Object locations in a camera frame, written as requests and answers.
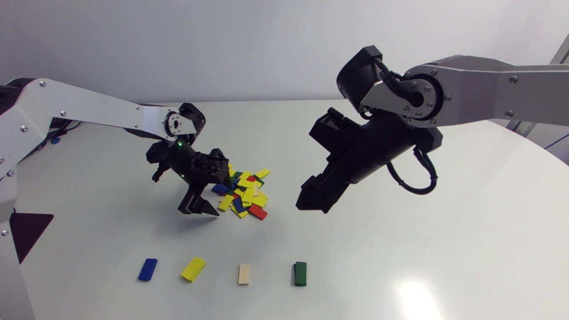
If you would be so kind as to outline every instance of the green wooden block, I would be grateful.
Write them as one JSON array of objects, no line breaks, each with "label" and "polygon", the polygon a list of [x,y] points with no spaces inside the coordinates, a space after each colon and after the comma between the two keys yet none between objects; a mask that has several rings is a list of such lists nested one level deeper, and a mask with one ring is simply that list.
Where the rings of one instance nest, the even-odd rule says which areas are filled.
[{"label": "green wooden block", "polygon": [[306,262],[297,261],[294,264],[294,285],[306,286]]}]

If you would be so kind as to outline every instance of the colored wooden block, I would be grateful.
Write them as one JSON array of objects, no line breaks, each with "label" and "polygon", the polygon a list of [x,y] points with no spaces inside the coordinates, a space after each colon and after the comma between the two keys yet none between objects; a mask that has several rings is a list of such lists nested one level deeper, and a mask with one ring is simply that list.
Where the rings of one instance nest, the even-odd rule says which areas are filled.
[{"label": "colored wooden block", "polygon": [[212,191],[219,195],[224,195],[225,193],[227,193],[227,191],[229,191],[229,188],[227,188],[221,183],[218,183],[215,186],[213,186]]},{"label": "colored wooden block", "polygon": [[251,200],[251,202],[253,204],[258,205],[259,207],[263,208],[265,205],[267,205],[267,199],[264,199],[260,196],[254,196],[253,200]]},{"label": "colored wooden block", "polygon": [[239,176],[241,180],[247,180],[253,173],[251,171],[243,171],[243,173]]},{"label": "colored wooden block", "polygon": [[205,260],[202,258],[194,257],[192,261],[190,261],[186,266],[186,268],[184,268],[180,275],[189,282],[194,282],[204,267]]},{"label": "colored wooden block", "polygon": [[257,218],[263,220],[267,216],[267,212],[261,209],[258,205],[253,204],[249,209],[247,209],[252,215],[256,216]]},{"label": "colored wooden block", "polygon": [[248,263],[242,263],[239,265],[239,285],[249,284],[249,271],[251,270],[251,265]]},{"label": "colored wooden block", "polygon": [[297,261],[294,264],[294,285],[306,286],[306,262]]},{"label": "colored wooden block", "polygon": [[241,197],[241,200],[243,202],[251,202],[253,200],[254,196],[255,196],[255,189],[253,189],[253,188],[247,189],[247,190],[245,190],[245,192],[243,192],[243,196]]},{"label": "colored wooden block", "polygon": [[243,219],[245,218],[246,215],[248,215],[249,212],[247,210],[243,211],[243,212],[238,212],[237,215],[239,216],[239,218]]},{"label": "colored wooden block", "polygon": [[245,192],[241,189],[235,189],[233,192],[238,196],[243,196],[243,194],[245,194]]},{"label": "colored wooden block", "polygon": [[223,197],[223,200],[221,201],[221,203],[217,208],[221,211],[226,211],[227,209],[229,209],[229,206],[231,205],[233,199],[234,199],[233,195],[226,195],[225,197]]},{"label": "colored wooden block", "polygon": [[152,279],[154,269],[156,268],[156,263],[158,263],[157,259],[146,259],[142,265],[142,270],[138,275],[138,279],[141,281],[150,281],[150,279]]},{"label": "colored wooden block", "polygon": [[269,171],[269,169],[263,169],[263,170],[255,173],[255,177],[262,179],[262,178],[268,176],[269,173],[271,173],[271,171]]},{"label": "colored wooden block", "polygon": [[247,211],[247,209],[243,208],[243,204],[241,203],[241,198],[233,199],[233,205],[237,212],[242,213],[243,211]]},{"label": "colored wooden block", "polygon": [[255,184],[251,181],[247,181],[246,179],[239,179],[239,182],[237,182],[237,186],[253,189],[255,187]]}]

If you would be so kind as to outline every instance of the blue wooden block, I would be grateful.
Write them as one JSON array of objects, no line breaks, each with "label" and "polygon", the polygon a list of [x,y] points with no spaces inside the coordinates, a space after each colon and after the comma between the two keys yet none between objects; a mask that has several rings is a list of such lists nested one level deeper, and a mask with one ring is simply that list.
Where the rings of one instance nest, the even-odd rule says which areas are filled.
[{"label": "blue wooden block", "polygon": [[142,266],[141,273],[138,275],[138,279],[142,281],[150,281],[152,279],[152,274],[154,273],[154,268],[156,268],[157,259],[146,259],[144,265]]},{"label": "blue wooden block", "polygon": [[239,213],[242,213],[243,211],[247,211],[246,208],[243,208],[243,203],[241,203],[241,198],[233,199],[233,205],[235,206],[235,209]]},{"label": "blue wooden block", "polygon": [[223,184],[218,183],[215,186],[213,186],[212,191],[219,195],[224,195],[227,193],[227,191],[229,191],[229,189]]}]

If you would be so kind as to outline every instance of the yellow wooden block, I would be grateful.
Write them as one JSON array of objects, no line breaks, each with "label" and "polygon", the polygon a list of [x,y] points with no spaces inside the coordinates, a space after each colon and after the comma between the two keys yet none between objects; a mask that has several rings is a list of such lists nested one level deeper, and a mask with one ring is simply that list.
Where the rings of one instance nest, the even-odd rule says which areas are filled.
[{"label": "yellow wooden block", "polygon": [[245,193],[243,190],[237,188],[235,189],[235,194],[243,198],[243,194]]},{"label": "yellow wooden block", "polygon": [[237,185],[247,189],[253,189],[255,187],[255,184],[252,181],[247,181],[243,179],[239,180],[239,182],[237,182]]},{"label": "yellow wooden block", "polygon": [[241,201],[242,202],[251,202],[251,200],[253,200],[254,195],[255,195],[255,189],[247,189],[243,193],[243,196],[241,197]]},{"label": "yellow wooden block", "polygon": [[263,170],[255,173],[255,177],[257,177],[259,179],[263,179],[264,177],[268,176],[269,173],[271,173],[271,171],[269,171],[269,169],[263,169]]},{"label": "yellow wooden block", "polygon": [[236,210],[235,213],[237,213],[237,215],[238,215],[239,218],[241,218],[241,219],[245,218],[245,216],[249,214],[249,212],[248,212],[247,210],[243,211],[242,213],[238,213],[237,210]]},{"label": "yellow wooden block", "polygon": [[225,197],[223,197],[223,200],[221,201],[221,203],[217,208],[219,210],[226,211],[227,209],[229,209],[229,206],[231,205],[232,201],[233,201],[233,196],[226,195]]},{"label": "yellow wooden block", "polygon": [[205,260],[194,257],[180,274],[189,282],[194,282],[201,270],[205,267]]},{"label": "yellow wooden block", "polygon": [[268,200],[268,199],[269,199],[269,197],[266,196],[264,193],[262,193],[260,190],[259,190],[258,193],[259,193],[259,195],[258,195],[259,198],[262,198],[262,199],[265,199],[265,200]]},{"label": "yellow wooden block", "polygon": [[241,181],[245,181],[247,180],[248,177],[250,177],[253,173],[251,171],[244,171],[240,176],[239,179],[241,179]]},{"label": "yellow wooden block", "polygon": [[254,196],[251,202],[262,208],[267,204],[267,199],[261,198],[260,196]]}]

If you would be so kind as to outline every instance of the black end effector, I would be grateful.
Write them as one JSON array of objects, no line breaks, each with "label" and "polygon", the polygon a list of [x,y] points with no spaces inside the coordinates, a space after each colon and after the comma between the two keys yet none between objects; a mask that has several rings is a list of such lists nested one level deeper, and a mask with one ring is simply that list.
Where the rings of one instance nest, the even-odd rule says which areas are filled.
[{"label": "black end effector", "polygon": [[[440,146],[442,134],[436,128],[415,128],[399,115],[384,110],[373,109],[369,110],[371,116],[364,115],[368,110],[360,108],[360,101],[375,82],[394,76],[389,70],[377,70],[376,62],[381,62],[381,58],[375,47],[366,47],[340,71],[336,80],[340,92],[369,121],[359,125],[333,108],[316,121],[310,136],[325,147],[330,156],[324,171],[302,185],[296,202],[300,210],[327,213],[349,184],[361,181],[383,165],[390,165],[392,159],[413,145],[417,145],[421,157]],[[419,161],[432,166],[426,158],[427,161]]]}]

